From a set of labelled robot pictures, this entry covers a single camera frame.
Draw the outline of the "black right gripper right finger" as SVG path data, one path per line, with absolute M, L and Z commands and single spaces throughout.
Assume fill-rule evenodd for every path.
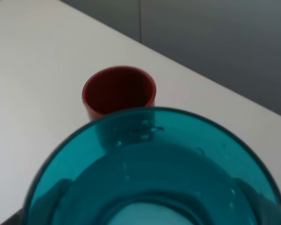
M 275 205 L 270 200 L 245 181 L 238 178 L 235 181 L 252 206 L 257 218 L 275 218 Z

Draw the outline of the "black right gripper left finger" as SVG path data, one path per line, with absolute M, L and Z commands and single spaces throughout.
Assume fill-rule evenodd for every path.
M 61 179 L 36 201 L 37 211 L 53 211 L 71 186 L 72 181 Z

